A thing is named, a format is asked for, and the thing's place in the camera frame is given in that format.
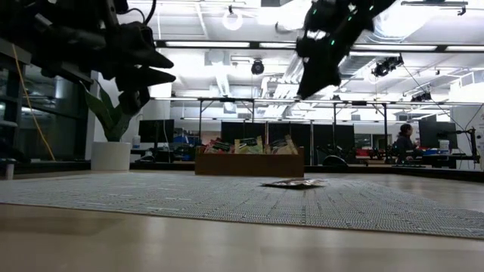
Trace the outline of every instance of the computer monitor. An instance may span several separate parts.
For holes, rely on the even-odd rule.
[[[451,122],[419,121],[420,145],[426,148],[439,148],[439,140],[449,140],[450,148],[458,149],[455,124]]]
[[[138,134],[142,143],[172,143],[175,120],[143,120]]]

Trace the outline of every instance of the black cable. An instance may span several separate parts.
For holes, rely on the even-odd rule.
[[[120,15],[128,14],[131,11],[137,11],[137,12],[139,12],[141,14],[141,16],[143,17],[143,22],[145,21],[143,11],[141,11],[139,8],[130,8],[127,11],[120,13]]]
[[[145,25],[148,25],[148,23],[150,22],[151,18],[153,17],[154,10],[156,8],[157,8],[157,0],[153,0],[153,3],[151,4],[150,13],[148,14],[148,17],[146,18],[146,20],[143,21]]]

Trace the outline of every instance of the patterned rug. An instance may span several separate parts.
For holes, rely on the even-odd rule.
[[[0,181],[0,202],[177,218],[484,238],[484,214],[371,182],[261,187],[279,178],[93,174]]]

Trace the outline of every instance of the spotlight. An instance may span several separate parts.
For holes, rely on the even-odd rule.
[[[425,102],[429,100],[432,100],[432,95],[426,91],[423,94],[412,96],[410,102]]]
[[[253,75],[260,75],[264,72],[264,64],[262,64],[262,60],[254,60],[252,64],[252,69],[250,69]]]
[[[388,75],[388,73],[392,72],[396,69],[396,67],[402,65],[403,58],[400,57],[388,57],[384,61],[378,62],[377,66],[371,73],[376,77],[383,77]]]

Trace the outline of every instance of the snack bag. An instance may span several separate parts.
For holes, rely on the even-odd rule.
[[[235,140],[236,154],[263,154],[262,137]]]

